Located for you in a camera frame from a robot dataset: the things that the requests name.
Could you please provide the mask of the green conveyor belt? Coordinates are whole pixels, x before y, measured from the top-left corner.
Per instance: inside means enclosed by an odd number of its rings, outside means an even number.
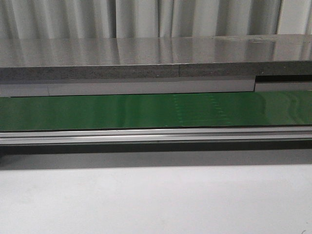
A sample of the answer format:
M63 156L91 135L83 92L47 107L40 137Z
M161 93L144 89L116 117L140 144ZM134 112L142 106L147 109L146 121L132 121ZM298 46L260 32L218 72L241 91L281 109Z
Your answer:
M310 125L311 91L3 97L4 132Z

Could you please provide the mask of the grey stone countertop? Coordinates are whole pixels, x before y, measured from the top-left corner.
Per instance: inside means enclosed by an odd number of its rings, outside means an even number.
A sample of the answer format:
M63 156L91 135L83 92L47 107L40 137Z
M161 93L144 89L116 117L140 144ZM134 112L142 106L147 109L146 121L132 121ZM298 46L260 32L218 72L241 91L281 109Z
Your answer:
M2 97L312 88L310 35L2 39Z

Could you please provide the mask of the white pleated curtain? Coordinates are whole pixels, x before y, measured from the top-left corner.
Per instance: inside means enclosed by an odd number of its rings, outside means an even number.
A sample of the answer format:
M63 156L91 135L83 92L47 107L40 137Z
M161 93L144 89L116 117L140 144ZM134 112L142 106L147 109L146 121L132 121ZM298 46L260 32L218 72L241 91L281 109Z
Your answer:
M309 0L3 0L3 39L306 34Z

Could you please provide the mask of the aluminium conveyor frame rail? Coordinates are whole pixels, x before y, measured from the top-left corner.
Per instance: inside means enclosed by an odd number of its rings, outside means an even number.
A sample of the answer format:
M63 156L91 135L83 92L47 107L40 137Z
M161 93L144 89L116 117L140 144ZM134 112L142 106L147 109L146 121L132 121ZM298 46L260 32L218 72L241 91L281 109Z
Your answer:
M1 145L311 139L311 126L2 132Z

